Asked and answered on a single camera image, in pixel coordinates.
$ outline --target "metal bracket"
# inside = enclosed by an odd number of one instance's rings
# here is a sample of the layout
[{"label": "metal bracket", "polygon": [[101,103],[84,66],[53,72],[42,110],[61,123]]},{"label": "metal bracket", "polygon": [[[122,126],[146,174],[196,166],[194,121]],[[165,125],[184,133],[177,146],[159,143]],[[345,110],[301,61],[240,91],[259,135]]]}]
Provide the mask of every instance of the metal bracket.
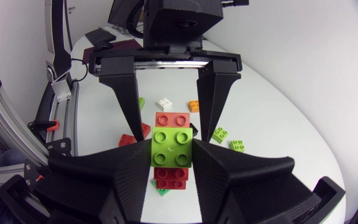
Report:
[{"label": "metal bracket", "polygon": [[67,73],[62,79],[52,83],[52,88],[58,102],[69,100],[71,98],[71,82],[70,73]]},{"label": "metal bracket", "polygon": [[69,138],[48,142],[46,147],[50,151],[55,151],[64,156],[71,157],[71,140]]},{"label": "metal bracket", "polygon": [[30,190],[35,186],[40,174],[37,172],[37,167],[28,159],[24,161],[24,180]]}]

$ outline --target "orange lego brick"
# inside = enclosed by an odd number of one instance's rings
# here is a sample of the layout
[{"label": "orange lego brick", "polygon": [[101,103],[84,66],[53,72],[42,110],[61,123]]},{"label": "orange lego brick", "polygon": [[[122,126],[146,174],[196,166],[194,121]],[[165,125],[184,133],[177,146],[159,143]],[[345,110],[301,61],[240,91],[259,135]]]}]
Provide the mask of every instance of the orange lego brick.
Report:
[{"label": "orange lego brick", "polygon": [[198,106],[198,100],[189,101],[190,112],[200,112],[200,107]]}]

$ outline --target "green lego brick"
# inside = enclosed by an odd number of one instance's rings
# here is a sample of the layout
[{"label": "green lego brick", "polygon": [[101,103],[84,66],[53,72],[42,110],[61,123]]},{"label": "green lego brick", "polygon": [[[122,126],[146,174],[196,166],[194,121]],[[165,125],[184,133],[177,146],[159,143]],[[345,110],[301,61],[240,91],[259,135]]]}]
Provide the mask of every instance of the green lego brick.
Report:
[{"label": "green lego brick", "polygon": [[144,106],[144,98],[143,97],[139,97],[139,108],[140,108],[140,110],[142,110],[143,109],[143,106]]},{"label": "green lego brick", "polygon": [[212,134],[212,138],[217,141],[219,144],[223,142],[223,140],[227,136],[227,131],[223,130],[223,128],[219,127],[215,129],[214,133]]},{"label": "green lego brick", "polygon": [[[155,180],[152,182],[153,187],[155,188]],[[168,189],[156,189],[158,193],[160,193],[161,196],[164,196],[166,193],[169,192]]]},{"label": "green lego brick", "polygon": [[191,128],[152,128],[152,167],[191,167]]},{"label": "green lego brick", "polygon": [[245,147],[242,144],[241,140],[231,141],[229,147],[230,147],[230,149],[232,149],[234,151],[237,151],[237,152],[244,152],[245,151]]}]

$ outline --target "aluminum frame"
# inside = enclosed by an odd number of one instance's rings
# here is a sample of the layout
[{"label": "aluminum frame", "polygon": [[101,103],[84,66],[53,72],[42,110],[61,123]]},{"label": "aluminum frame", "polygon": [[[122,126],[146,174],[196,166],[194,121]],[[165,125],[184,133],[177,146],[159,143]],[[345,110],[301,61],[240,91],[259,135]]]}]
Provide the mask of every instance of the aluminum frame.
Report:
[{"label": "aluminum frame", "polygon": [[0,87],[0,138],[12,143],[37,167],[47,165],[48,151],[16,113],[3,86]]}]

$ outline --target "white table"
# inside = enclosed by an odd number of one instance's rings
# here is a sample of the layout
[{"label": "white table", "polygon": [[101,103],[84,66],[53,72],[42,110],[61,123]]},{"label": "white table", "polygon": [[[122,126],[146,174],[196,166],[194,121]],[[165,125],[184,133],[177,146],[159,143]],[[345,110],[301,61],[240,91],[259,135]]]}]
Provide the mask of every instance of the white table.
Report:
[{"label": "white table", "polygon": [[[132,38],[107,29],[117,36],[117,41]],[[205,50],[223,51],[210,42],[203,44]],[[75,44],[71,56],[81,59],[88,47],[92,47],[91,43],[82,37]],[[242,77],[233,84],[218,123],[229,133],[220,146],[229,147],[230,141],[243,140],[245,153],[250,155],[290,156],[295,160],[293,174],[310,190],[323,176],[330,177],[344,189],[335,157],[313,125],[273,85],[247,65],[242,64],[242,67]],[[73,78],[81,78],[85,66],[73,62],[70,73]],[[160,111],[155,102],[163,97],[173,102],[171,111],[189,112],[188,102],[198,99],[197,78],[196,70],[138,71],[139,96],[145,98],[142,121],[154,126],[155,112]],[[191,113],[190,121],[200,131],[199,113]],[[91,74],[80,82],[77,124],[80,156],[118,147],[122,134],[132,135],[113,90],[100,84]],[[152,169],[149,179],[153,179]],[[344,197],[324,223],[344,223],[345,208]],[[148,184],[141,220],[154,223],[201,222],[193,169],[189,169],[186,190],[172,190],[161,197]]]}]

